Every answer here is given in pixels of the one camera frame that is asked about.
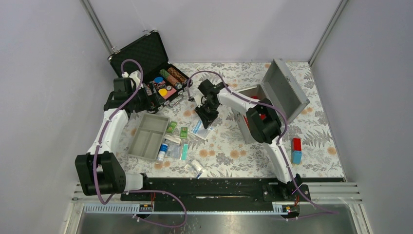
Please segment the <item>blue white gauze packet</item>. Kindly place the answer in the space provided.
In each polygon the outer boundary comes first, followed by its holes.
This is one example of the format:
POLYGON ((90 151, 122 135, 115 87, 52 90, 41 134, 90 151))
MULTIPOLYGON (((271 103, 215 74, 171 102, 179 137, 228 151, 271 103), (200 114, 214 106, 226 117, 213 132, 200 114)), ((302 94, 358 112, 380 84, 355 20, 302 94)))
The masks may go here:
POLYGON ((213 127, 205 128, 201 120, 195 120, 189 127, 189 133, 202 140, 207 140, 213 130, 213 127))

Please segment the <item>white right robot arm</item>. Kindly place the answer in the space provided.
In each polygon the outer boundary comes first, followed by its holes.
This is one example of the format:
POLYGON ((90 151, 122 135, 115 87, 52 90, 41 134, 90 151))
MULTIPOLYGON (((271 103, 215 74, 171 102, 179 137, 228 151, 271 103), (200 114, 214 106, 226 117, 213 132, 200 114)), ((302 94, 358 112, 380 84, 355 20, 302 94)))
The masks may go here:
POLYGON ((224 82, 213 85, 204 80, 198 86, 202 93, 200 104, 195 112, 200 117, 204 128, 218 116, 219 106, 228 106, 246 117, 250 135, 261 143, 276 170, 276 177, 283 185, 279 188, 281 198, 293 200, 298 194, 298 185, 301 182, 299 174, 295 174, 286 157, 286 149, 282 143, 281 120, 269 99, 257 100, 247 97, 235 90, 226 87, 224 82))

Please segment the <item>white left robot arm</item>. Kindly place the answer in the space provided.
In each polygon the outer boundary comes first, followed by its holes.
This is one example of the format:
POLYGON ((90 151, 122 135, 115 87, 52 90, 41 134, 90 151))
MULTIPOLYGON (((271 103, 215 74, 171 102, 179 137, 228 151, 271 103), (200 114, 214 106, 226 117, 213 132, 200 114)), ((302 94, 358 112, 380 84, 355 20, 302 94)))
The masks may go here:
POLYGON ((103 121, 87 153, 77 155, 75 168, 84 195, 121 194, 132 191, 139 200, 151 194, 143 174, 127 174, 116 158, 122 131, 132 113, 155 107, 155 95, 149 95, 137 78, 116 78, 114 90, 104 104, 103 121))

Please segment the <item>grey metal box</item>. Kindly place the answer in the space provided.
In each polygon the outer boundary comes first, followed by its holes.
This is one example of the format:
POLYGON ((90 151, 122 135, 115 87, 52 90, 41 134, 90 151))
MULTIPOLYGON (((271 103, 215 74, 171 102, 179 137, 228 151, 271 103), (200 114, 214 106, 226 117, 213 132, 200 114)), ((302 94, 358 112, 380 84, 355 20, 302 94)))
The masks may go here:
POLYGON ((285 62, 274 59, 260 84, 252 85, 237 92, 251 98, 267 98, 273 106, 282 111, 287 123, 292 122, 310 103, 285 62))

